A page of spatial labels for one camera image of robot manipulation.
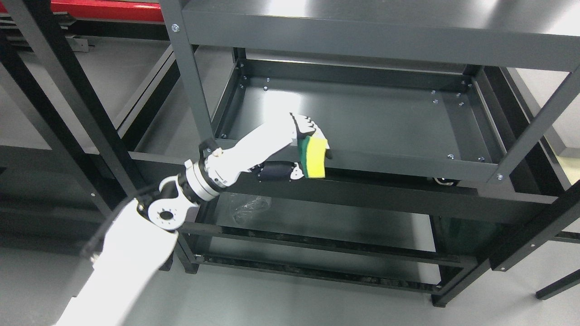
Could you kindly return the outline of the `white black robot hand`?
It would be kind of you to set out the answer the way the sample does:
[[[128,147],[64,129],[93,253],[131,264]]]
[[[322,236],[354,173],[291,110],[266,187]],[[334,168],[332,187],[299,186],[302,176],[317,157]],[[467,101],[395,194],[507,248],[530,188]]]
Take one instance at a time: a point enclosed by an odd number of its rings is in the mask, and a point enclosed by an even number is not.
[[[327,137],[315,121],[302,114],[284,113],[249,132],[230,149],[216,149],[205,159],[204,170],[219,184],[230,187],[242,173],[254,173],[259,182],[265,180],[306,179],[299,165],[298,139],[306,136]],[[269,158],[296,143],[295,161],[269,161]],[[325,166],[332,160],[328,142]]]

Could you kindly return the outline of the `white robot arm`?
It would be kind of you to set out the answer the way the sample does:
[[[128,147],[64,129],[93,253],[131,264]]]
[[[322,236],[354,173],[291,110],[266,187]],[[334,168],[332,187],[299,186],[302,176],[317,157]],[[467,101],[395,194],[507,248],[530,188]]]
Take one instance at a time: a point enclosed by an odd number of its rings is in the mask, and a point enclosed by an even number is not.
[[[238,178],[215,158],[186,162],[183,173],[128,198],[98,239],[103,248],[58,326],[121,326],[153,275],[172,255],[187,214]]]

